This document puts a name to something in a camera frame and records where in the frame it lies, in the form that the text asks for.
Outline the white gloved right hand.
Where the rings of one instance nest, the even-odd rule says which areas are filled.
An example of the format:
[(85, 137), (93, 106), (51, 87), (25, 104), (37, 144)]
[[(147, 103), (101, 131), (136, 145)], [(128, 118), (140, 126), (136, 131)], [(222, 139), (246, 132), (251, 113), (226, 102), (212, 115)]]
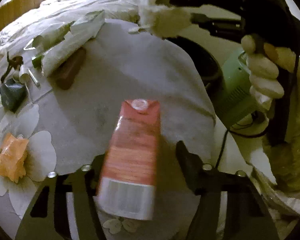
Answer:
[(278, 81), (279, 69), (293, 73), (296, 54), (289, 48), (275, 47), (268, 43), (263, 44), (264, 52), (258, 53), (257, 43), (251, 35), (244, 36), (241, 45), (247, 54), (250, 70), (250, 94), (262, 109), (268, 111), (272, 101), (285, 94), (283, 85)]

